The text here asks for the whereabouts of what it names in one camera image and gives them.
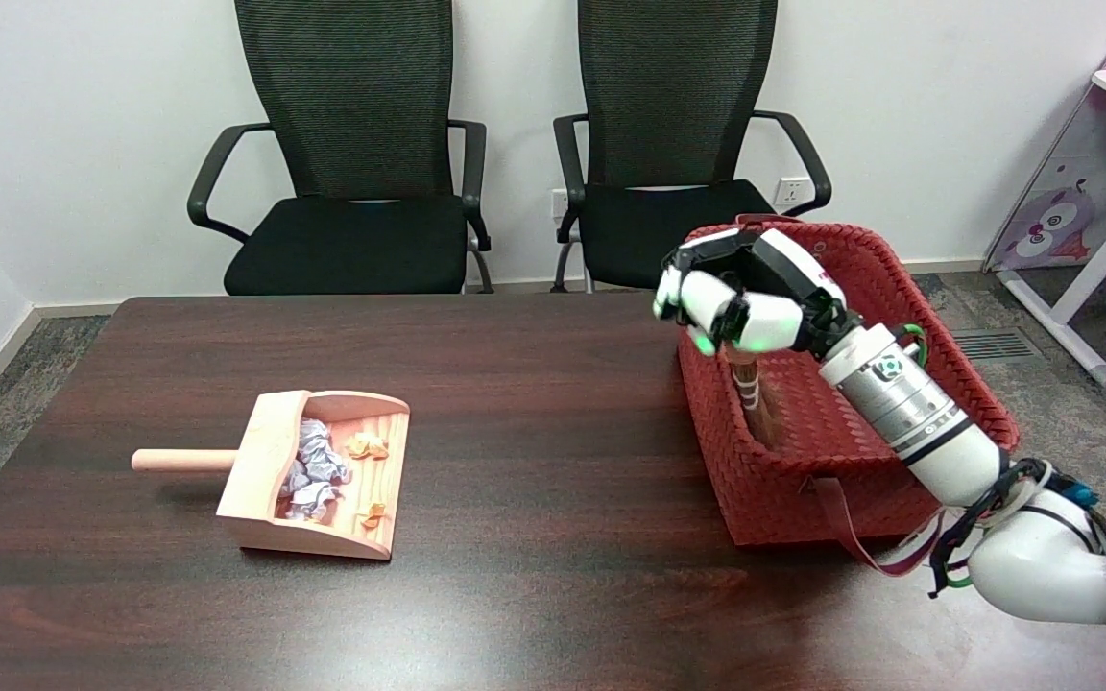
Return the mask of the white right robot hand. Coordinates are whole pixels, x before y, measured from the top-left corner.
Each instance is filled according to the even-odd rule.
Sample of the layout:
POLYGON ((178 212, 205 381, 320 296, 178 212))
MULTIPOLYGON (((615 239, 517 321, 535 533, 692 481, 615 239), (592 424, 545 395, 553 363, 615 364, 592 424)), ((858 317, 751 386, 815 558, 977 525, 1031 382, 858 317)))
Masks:
POLYGON ((785 233, 729 227, 664 258, 653 312, 721 350, 807 350, 824 360, 864 320, 824 266, 785 233))

